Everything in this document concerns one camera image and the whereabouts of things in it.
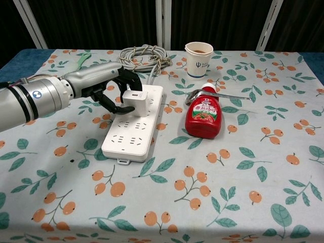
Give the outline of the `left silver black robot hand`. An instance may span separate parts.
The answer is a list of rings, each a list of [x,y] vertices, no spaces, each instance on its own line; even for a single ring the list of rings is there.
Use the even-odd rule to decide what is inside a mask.
[[[135,110],[133,106],[116,106],[103,92],[107,83],[113,81],[120,90],[120,100],[123,94],[130,88],[133,91],[142,91],[140,78],[134,72],[125,69],[119,62],[107,62],[91,66],[89,68],[67,73],[60,77],[66,80],[72,87],[74,98],[91,97],[95,102],[109,112],[117,115],[124,115]]]

